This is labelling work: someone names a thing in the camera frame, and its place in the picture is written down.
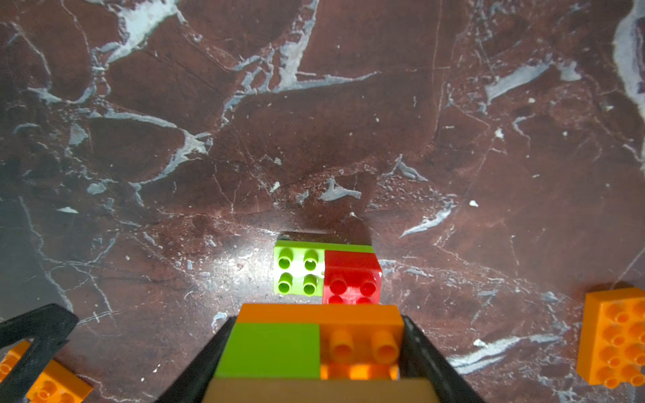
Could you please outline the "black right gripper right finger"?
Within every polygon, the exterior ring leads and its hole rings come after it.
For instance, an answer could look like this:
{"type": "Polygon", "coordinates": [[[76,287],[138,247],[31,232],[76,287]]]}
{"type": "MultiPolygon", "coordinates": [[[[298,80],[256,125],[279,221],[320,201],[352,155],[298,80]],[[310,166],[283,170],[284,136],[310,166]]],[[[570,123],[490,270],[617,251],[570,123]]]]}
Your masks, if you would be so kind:
{"type": "Polygon", "coordinates": [[[433,386],[439,402],[485,403],[429,341],[423,330],[410,317],[402,315],[401,318],[404,323],[400,352],[401,377],[427,379],[433,386]]]}

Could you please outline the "long green lego brick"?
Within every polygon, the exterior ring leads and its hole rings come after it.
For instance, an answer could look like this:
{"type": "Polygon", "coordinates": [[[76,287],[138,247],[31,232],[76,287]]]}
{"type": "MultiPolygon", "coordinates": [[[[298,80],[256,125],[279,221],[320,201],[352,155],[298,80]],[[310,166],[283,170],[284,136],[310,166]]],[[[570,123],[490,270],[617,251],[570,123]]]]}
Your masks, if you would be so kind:
{"type": "Polygon", "coordinates": [[[324,293],[325,252],[373,253],[369,245],[277,240],[273,253],[274,293],[321,297],[324,293]]]}

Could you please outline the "small green lego brick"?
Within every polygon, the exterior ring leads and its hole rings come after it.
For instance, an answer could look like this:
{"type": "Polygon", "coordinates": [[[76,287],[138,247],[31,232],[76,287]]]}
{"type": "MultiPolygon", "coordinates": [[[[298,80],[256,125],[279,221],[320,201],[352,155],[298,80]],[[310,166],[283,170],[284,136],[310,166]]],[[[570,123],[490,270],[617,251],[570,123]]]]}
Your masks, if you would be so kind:
{"type": "Polygon", "coordinates": [[[321,331],[311,323],[235,324],[217,378],[319,379],[321,331]]]}

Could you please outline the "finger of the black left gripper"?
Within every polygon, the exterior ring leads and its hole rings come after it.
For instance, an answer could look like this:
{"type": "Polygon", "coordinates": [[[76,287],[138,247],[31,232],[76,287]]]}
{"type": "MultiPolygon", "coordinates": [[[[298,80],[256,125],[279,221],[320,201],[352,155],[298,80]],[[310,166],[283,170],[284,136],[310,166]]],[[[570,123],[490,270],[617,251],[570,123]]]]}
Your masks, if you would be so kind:
{"type": "Polygon", "coordinates": [[[78,324],[74,313],[55,303],[1,323],[1,346],[29,341],[30,347],[1,383],[2,402],[21,402],[78,324]]]}

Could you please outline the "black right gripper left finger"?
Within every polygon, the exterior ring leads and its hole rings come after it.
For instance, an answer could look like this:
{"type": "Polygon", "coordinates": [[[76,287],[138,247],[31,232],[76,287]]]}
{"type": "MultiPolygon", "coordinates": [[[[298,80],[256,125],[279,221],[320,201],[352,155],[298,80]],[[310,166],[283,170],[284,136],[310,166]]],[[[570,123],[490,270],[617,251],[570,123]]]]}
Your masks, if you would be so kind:
{"type": "Polygon", "coordinates": [[[156,403],[201,402],[213,379],[237,317],[227,319],[200,353],[191,361],[156,403]]]}

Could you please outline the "red lego brick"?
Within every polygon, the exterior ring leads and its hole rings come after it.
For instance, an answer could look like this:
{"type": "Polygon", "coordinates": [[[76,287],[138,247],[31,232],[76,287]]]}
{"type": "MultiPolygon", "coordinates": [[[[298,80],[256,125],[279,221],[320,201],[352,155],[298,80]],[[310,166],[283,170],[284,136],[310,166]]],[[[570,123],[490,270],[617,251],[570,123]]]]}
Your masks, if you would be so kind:
{"type": "Polygon", "coordinates": [[[374,253],[325,252],[323,304],[378,305],[382,269],[374,253]]]}

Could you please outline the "tan lego brick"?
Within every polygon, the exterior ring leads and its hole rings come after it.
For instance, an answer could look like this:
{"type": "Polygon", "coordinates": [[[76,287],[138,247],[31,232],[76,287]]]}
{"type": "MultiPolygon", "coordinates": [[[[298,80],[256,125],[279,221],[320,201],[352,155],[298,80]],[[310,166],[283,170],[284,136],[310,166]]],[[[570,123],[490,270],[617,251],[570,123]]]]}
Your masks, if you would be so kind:
{"type": "Polygon", "coordinates": [[[426,379],[213,379],[204,402],[438,402],[426,379]]]}

